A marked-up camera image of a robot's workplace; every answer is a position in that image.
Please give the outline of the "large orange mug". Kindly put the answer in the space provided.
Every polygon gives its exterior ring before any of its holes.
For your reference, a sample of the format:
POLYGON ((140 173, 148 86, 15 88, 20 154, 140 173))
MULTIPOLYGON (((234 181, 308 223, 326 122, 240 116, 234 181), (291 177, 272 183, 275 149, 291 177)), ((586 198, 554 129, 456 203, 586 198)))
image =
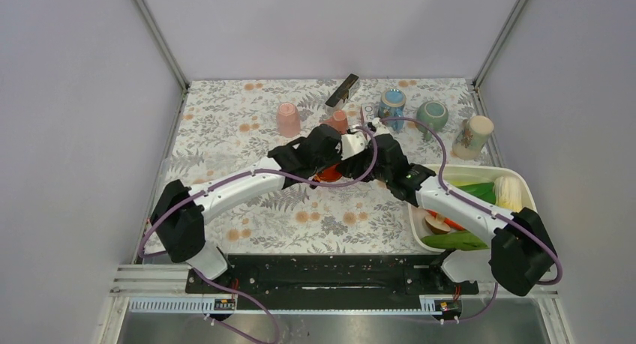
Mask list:
POLYGON ((333 183, 342 178, 342 174, 337 171, 337 165, 330 166, 323 171, 316 173, 313 179, 317 182, 333 183))

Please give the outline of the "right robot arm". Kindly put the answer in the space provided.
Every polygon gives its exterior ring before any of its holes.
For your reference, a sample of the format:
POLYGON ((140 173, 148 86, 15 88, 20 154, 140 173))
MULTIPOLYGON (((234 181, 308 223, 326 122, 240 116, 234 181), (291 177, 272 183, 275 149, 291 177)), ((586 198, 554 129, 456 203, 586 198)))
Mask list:
POLYGON ((536 285, 556 285, 563 266, 540 216, 530 208, 511 211, 443 180, 443 170, 410 163, 389 134, 341 137, 343 176, 381 180, 396 199, 444 214, 490 248, 490 272, 506 290, 525 296, 536 285))

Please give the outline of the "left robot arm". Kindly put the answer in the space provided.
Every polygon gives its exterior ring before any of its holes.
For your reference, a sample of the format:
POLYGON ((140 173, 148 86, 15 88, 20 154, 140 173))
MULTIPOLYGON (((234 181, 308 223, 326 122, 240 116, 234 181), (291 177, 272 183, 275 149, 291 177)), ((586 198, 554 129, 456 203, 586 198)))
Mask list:
POLYGON ((191 186, 174 180, 151 213, 151 233, 159 237, 172 262, 187 263, 204 276, 211 290, 224 292, 232 285, 233 273, 217 245, 206 240, 205 225, 255 197, 308 180, 364 147, 363 140, 321 124, 308 136, 273 148, 224 178, 191 186))

